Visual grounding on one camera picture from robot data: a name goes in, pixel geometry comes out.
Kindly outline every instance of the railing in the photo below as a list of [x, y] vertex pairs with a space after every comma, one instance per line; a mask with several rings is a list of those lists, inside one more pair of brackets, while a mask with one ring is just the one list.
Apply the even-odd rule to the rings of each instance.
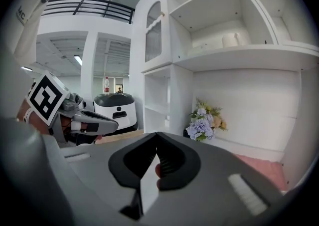
[[134, 8], [109, 0], [49, 0], [42, 16], [52, 14], [93, 14], [131, 24], [134, 11]]

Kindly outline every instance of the person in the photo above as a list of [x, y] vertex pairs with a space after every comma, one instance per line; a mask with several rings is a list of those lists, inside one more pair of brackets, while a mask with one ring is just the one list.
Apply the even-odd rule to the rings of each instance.
[[[2, 19], [0, 39], [20, 66], [30, 65], [36, 61], [35, 47], [37, 32], [41, 15], [48, 1], [15, 0]], [[23, 121], [23, 117], [29, 108], [28, 102], [24, 99], [16, 118], [19, 121]], [[41, 134], [49, 134], [48, 126], [35, 112], [32, 112], [30, 115], [29, 123]], [[64, 133], [68, 132], [70, 123], [70, 118], [61, 117]], [[85, 130], [86, 127], [87, 125], [82, 123], [81, 129]]]

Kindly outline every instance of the ceiling light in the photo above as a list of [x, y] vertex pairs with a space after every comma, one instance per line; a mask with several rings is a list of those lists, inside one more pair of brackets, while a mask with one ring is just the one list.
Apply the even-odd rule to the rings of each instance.
[[25, 66], [23, 66], [23, 67], [21, 67], [21, 68], [24, 69], [24, 70], [27, 70], [27, 71], [32, 71], [31, 68], [28, 68], [28, 67], [25, 67]]
[[76, 61], [78, 61], [78, 63], [79, 63], [80, 65], [82, 65], [82, 59], [80, 58], [79, 55], [74, 55], [74, 58], [75, 58]]

